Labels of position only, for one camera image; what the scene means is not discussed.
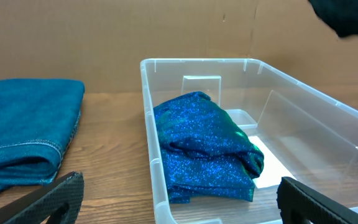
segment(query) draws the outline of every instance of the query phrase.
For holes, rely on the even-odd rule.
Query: wood grain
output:
[[[358,84],[315,87],[358,109]],[[346,167],[338,162],[333,169]],[[85,95],[78,133],[65,154],[59,176],[72,170],[84,173],[85,178],[85,196],[77,223],[154,223],[141,92]],[[313,179],[329,170],[298,166],[291,172]],[[348,207],[358,206],[358,161],[343,180],[344,187],[339,189],[335,181],[329,180],[316,180],[313,184]],[[37,188],[13,187],[0,193],[0,207]],[[276,207],[275,199],[276,189],[267,188],[255,192],[253,203],[201,197],[189,205],[172,205],[172,209],[179,221],[220,217],[225,223],[258,223],[279,218],[271,212]]]
[[[76,223],[153,223],[142,93],[86,94],[76,138],[58,176],[82,172],[85,194]],[[39,188],[0,193],[0,207]]]

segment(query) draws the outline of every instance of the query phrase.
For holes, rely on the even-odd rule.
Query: blue sparkly fabric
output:
[[[264,155],[208,95],[179,96],[154,115],[170,203],[199,195],[252,201]]]

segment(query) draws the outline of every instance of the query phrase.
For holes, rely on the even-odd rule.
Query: black object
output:
[[[72,224],[84,196],[82,173],[71,172],[55,182],[0,208],[0,223]]]
[[[283,224],[358,224],[358,214],[291,177],[277,190]]]
[[[316,15],[339,37],[358,34],[358,0],[309,0]]]

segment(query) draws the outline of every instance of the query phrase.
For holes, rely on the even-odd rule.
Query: folded denim cloth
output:
[[[252,201],[264,155],[208,95],[179,96],[154,115],[171,203],[198,195]]]
[[[76,133],[84,91],[76,80],[0,81],[0,191],[51,183]]]

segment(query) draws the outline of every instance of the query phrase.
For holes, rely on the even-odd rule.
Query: wooden table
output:
[[[358,84],[317,89],[358,109]],[[142,93],[88,93],[82,112],[59,173],[84,174],[85,196],[77,223],[154,223]],[[352,187],[358,189],[358,183]],[[13,187],[0,193],[0,207],[37,188]]]

